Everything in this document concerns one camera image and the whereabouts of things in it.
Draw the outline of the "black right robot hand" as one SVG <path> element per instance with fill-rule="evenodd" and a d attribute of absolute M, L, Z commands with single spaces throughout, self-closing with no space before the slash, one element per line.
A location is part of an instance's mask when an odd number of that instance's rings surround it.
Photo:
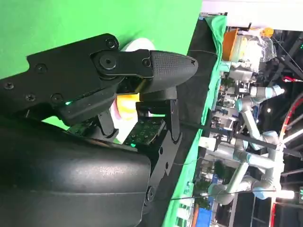
<path fill-rule="evenodd" d="M 102 34 L 29 55 L 0 81 L 0 224 L 135 227 L 182 140 L 173 52 Z"/>

